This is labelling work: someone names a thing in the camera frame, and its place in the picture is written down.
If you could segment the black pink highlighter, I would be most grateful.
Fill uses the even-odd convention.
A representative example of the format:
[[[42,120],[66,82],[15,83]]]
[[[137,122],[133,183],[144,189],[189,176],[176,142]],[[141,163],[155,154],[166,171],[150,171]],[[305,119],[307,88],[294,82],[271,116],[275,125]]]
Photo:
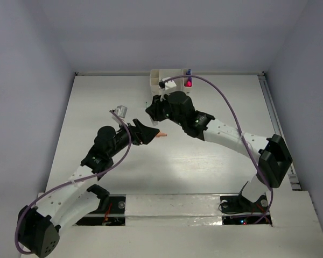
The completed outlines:
[[[185,87],[190,88],[192,86],[192,82],[191,81],[187,81],[185,84]]]

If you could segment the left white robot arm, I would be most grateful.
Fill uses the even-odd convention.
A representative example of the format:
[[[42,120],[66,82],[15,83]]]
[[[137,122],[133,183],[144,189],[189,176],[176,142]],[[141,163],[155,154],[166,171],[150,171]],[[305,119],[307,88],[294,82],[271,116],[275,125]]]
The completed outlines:
[[[98,182],[123,162],[133,145],[147,145],[160,132],[138,119],[125,123],[125,111],[125,106],[110,110],[119,128],[104,126],[98,130],[94,144],[67,181],[21,209],[15,230],[15,246],[20,253],[47,257],[65,229],[93,211],[108,209],[110,193]],[[114,163],[113,157],[122,150],[124,155]]]

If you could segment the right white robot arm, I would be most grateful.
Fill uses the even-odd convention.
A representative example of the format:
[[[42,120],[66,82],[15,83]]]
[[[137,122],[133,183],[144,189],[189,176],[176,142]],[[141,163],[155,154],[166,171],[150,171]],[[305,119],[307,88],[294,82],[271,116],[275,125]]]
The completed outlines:
[[[145,112],[154,122],[170,120],[190,137],[227,147],[253,162],[256,174],[237,195],[221,199],[224,213],[258,212],[261,197],[279,188],[292,164],[292,157],[282,136],[260,137],[230,127],[211,114],[196,110],[191,98],[182,91],[155,95]]]

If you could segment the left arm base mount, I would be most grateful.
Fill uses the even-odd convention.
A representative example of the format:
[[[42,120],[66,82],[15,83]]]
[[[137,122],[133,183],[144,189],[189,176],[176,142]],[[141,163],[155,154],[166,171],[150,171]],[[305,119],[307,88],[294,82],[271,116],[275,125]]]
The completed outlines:
[[[81,218],[77,226],[124,226],[126,196],[114,195],[108,199],[104,210],[95,210]]]

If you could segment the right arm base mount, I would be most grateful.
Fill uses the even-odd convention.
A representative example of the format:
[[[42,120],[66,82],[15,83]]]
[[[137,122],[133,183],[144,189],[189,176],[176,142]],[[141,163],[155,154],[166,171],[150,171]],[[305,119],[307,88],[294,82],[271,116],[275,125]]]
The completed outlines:
[[[260,196],[254,203],[245,203],[238,195],[224,195],[220,196],[218,209],[224,225],[272,225],[268,205],[266,195]]]

